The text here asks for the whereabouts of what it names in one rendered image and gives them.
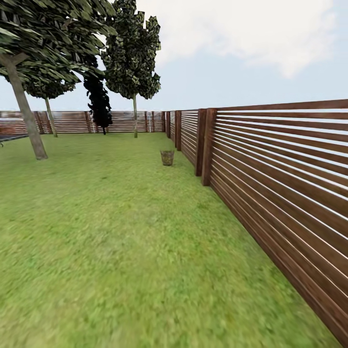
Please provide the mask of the wicker basket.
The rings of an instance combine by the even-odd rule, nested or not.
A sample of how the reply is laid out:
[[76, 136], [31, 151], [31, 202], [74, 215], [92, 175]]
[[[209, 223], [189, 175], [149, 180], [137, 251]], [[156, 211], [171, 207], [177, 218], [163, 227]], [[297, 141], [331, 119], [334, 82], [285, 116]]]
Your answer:
[[173, 155], [174, 155], [174, 151], [172, 152], [161, 152], [161, 158], [162, 158], [162, 164], [164, 166], [171, 166], [173, 164]]

